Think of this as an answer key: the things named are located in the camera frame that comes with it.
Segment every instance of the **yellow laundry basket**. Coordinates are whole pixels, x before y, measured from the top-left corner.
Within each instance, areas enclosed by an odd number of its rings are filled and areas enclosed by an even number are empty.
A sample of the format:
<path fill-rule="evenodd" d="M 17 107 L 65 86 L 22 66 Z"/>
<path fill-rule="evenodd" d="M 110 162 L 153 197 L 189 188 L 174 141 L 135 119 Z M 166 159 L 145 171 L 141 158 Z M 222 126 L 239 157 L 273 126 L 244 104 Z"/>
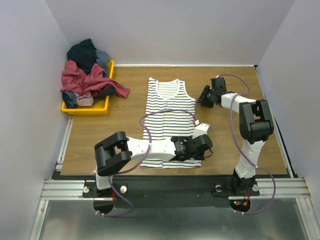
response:
<path fill-rule="evenodd" d="M 115 62 L 113 60 L 108 61 L 107 63 L 109 78 L 112 79 L 114 74 Z M 108 111 L 108 102 L 109 96 L 106 96 L 105 99 L 97 101 L 92 106 L 80 106 L 78 108 L 67 108 L 64 101 L 62 101 L 61 111 L 67 114 L 81 114 L 81 115 L 99 115 L 106 114 Z"/>

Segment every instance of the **black and white striped fabric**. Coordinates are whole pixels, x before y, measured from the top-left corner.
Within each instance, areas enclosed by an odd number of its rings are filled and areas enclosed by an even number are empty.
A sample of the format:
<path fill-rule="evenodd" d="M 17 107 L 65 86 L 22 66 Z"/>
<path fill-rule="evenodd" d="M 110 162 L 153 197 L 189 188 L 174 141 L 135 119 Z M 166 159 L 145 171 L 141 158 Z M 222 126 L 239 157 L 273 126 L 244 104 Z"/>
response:
<path fill-rule="evenodd" d="M 196 111 L 196 100 L 186 91 L 184 81 L 179 79 L 169 82 L 159 82 L 149 78 L 145 114 L 168 109 Z M 163 140 L 173 136 L 191 136 L 194 132 L 193 117 L 186 112 L 165 112 L 147 116 L 145 126 L 150 130 L 152 140 Z M 143 130 L 143 139 L 149 139 L 147 131 Z M 142 168 L 195 168 L 201 167 L 200 160 L 163 161 L 162 159 L 146 159 Z"/>

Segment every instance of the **white wall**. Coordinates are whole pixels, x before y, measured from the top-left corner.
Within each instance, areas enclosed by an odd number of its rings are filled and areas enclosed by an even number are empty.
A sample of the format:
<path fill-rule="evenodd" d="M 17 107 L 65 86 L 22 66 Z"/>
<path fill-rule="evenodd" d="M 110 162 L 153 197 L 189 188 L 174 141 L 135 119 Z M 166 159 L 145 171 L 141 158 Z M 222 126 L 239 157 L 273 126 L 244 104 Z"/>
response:
<path fill-rule="evenodd" d="M 320 1 L 296 0 L 257 73 L 320 219 Z"/>
<path fill-rule="evenodd" d="M 46 0 L 116 64 L 258 64 L 294 0 Z"/>
<path fill-rule="evenodd" d="M 59 89 L 69 45 L 44 0 L 0 6 L 0 239 L 23 240 L 67 123 Z"/>

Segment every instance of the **pile of clothes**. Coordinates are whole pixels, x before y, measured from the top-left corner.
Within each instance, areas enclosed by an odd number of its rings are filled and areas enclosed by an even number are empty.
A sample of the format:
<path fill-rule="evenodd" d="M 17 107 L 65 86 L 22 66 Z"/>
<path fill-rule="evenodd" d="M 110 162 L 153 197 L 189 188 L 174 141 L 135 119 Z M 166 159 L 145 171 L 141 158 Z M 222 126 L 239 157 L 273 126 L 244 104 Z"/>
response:
<path fill-rule="evenodd" d="M 62 72 L 62 99 L 69 109 L 90 107 L 106 96 L 116 93 L 126 98 L 130 89 L 109 78 L 109 55 L 95 48 L 91 39 L 84 40 L 67 52 Z"/>

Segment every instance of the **wooden tabletop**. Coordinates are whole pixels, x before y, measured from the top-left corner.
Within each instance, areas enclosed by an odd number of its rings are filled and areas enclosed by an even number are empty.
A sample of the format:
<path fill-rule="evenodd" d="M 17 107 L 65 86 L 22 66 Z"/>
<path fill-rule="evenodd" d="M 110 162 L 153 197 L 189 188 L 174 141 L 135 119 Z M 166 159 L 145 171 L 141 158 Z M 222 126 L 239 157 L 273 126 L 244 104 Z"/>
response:
<path fill-rule="evenodd" d="M 159 81 L 180 79 L 185 81 L 188 94 L 197 99 L 205 85 L 218 74 L 232 73 L 244 78 L 251 87 L 252 99 L 263 99 L 256 72 L 253 67 L 116 67 L 114 80 L 131 89 L 125 99 L 112 95 L 106 115 L 74 116 L 72 130 L 66 149 L 61 175 L 92 175 L 96 167 L 94 146 L 115 132 L 125 131 L 128 137 L 141 139 L 143 128 L 139 119 L 145 114 L 148 79 Z M 225 77 L 228 91 L 246 93 L 246 86 L 234 77 Z M 202 167 L 174 169 L 136 168 L 128 175 L 224 175 L 232 174 L 240 154 L 231 134 L 230 112 L 215 106 L 205 108 L 196 105 L 196 117 L 210 124 L 208 135 L 213 142 L 213 155 L 202 161 Z M 242 144 L 239 132 L 239 117 L 234 113 L 237 139 Z M 130 161 L 123 170 L 133 167 L 138 161 Z M 258 165 L 273 174 L 286 174 L 286 167 L 275 134 L 265 143 Z"/>

